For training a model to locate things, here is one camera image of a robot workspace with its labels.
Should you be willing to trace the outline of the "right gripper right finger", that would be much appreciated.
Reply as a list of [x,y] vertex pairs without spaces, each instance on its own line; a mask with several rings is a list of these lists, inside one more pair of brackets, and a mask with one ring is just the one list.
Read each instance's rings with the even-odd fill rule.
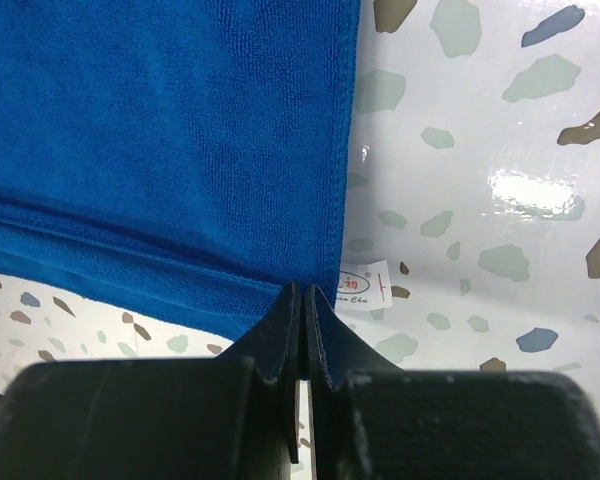
[[412,371],[304,299],[319,479],[600,479],[600,421],[552,372]]

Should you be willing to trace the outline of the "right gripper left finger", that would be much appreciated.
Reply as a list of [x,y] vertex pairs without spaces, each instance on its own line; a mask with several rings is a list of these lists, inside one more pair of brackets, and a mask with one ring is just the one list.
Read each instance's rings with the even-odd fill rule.
[[287,479],[301,291],[213,358],[40,363],[0,396],[0,479]]

